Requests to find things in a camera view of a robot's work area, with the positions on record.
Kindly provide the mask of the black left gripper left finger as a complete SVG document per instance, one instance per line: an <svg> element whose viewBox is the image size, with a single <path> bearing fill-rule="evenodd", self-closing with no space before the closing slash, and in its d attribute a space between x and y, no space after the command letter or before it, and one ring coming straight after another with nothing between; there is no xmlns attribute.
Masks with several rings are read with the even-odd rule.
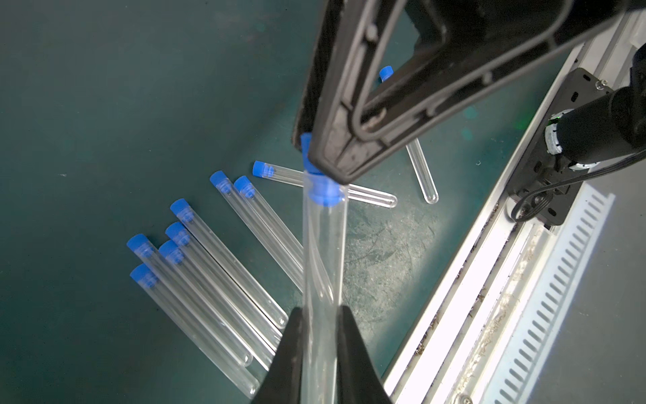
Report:
<svg viewBox="0 0 646 404"><path fill-rule="evenodd" d="M252 404L300 403L304 355L304 315L294 308L284 328L274 360L257 390Z"/></svg>

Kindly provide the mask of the test tube with blue stopper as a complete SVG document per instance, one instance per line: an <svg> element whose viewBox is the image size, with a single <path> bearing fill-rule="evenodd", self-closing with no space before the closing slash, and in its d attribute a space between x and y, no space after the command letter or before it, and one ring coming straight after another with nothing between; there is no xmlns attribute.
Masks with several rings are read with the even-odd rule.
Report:
<svg viewBox="0 0 646 404"><path fill-rule="evenodd" d="M185 199L179 199L171 204L170 210L205 248L210 256L225 269L227 274L251 298L271 323L278 330L283 330L288 322L288 315L283 308L279 306L275 299L270 296L238 258L213 233L190 204Z"/></svg>
<svg viewBox="0 0 646 404"><path fill-rule="evenodd" d="M312 135L300 136L304 164L303 247L306 342L301 376L302 403L335 403L336 317L342 302L347 188L310 161Z"/></svg>
<svg viewBox="0 0 646 404"><path fill-rule="evenodd" d="M244 195L222 171L213 173L210 176L210 183L217 188L234 212L237 213L247 228L294 283L298 291L302 292L304 288L302 266L279 239L279 235L270 229L268 219L262 219L252 208L252 201L256 196L254 188L248 190Z"/></svg>
<svg viewBox="0 0 646 404"><path fill-rule="evenodd" d="M131 279L135 280L136 271L143 269L140 264L131 271ZM141 282L136 283L155 301L155 303L171 318L171 320L187 335L202 353L248 398L253 398L259 389L260 383L252 373L234 363L233 358L223 350L222 346L206 335L206 332L196 322L188 319L177 310L173 298L168 299L165 294L158 294L157 290L146 289Z"/></svg>
<svg viewBox="0 0 646 404"><path fill-rule="evenodd" d="M252 184L247 176L240 176L234 187L243 200L251 207L252 211L262 219L269 229L274 233L279 242L290 252L295 260L303 262L304 249L296 236L289 230L283 220L274 209L267 203L260 192Z"/></svg>
<svg viewBox="0 0 646 404"><path fill-rule="evenodd" d="M194 291L191 284L177 272L170 262L154 247L143 234L137 234L127 242L127 247L141 260L143 269L136 271L135 280L146 289L157 290L168 299L173 298L177 310L196 322L209 338L219 343L235 364L247 368L254 361L248 343L223 316L222 310L208 303L203 296Z"/></svg>
<svg viewBox="0 0 646 404"><path fill-rule="evenodd" d="M281 334L225 269L195 242L178 245L169 240L159 247L159 252L177 272L183 273L194 291L222 310L225 319L248 343L255 360L268 370Z"/></svg>
<svg viewBox="0 0 646 404"><path fill-rule="evenodd" d="M439 193L432 178L420 141L418 139L411 141L406 146L406 151L409 155L412 168L417 177L417 182L420 186L425 202L429 205L435 205L439 202Z"/></svg>
<svg viewBox="0 0 646 404"><path fill-rule="evenodd" d="M207 226L175 222L165 233L195 262L205 288L230 302L255 346L274 354L287 323L285 311L274 298Z"/></svg>

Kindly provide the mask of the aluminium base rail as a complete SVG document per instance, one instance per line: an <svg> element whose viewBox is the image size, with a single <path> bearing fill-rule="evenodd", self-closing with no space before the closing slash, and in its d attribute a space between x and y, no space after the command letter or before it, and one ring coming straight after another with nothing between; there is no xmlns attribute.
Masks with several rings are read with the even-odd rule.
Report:
<svg viewBox="0 0 646 404"><path fill-rule="evenodd" d="M541 103L514 141L514 152L435 289L402 352L385 377L395 403L478 403L481 375L496 366L494 350L508 341L548 257L558 229L538 219L516 224L505 186L541 136L542 119L565 91L576 69L597 78L594 89L616 89L629 80L627 65L645 40L645 13L623 15L611 28L578 45L563 62Z"/></svg>

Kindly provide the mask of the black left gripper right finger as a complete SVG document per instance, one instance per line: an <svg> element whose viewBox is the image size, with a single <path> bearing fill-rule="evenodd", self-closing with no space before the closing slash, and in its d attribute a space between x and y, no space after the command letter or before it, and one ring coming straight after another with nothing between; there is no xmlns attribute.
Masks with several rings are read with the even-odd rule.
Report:
<svg viewBox="0 0 646 404"><path fill-rule="evenodd" d="M339 307L336 325L337 402L392 404L348 306Z"/></svg>

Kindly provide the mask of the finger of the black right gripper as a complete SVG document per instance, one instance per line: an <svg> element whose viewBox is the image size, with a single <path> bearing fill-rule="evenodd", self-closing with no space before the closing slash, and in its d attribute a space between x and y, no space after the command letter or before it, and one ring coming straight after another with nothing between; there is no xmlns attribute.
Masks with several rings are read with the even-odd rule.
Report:
<svg viewBox="0 0 646 404"><path fill-rule="evenodd" d="M310 161L348 184L492 90L609 28L628 1L352 1L338 109Z"/></svg>
<svg viewBox="0 0 646 404"><path fill-rule="evenodd" d="M325 2L292 134L292 143L297 150L302 149L301 136L323 133L338 109L344 69L352 46L353 2Z"/></svg>

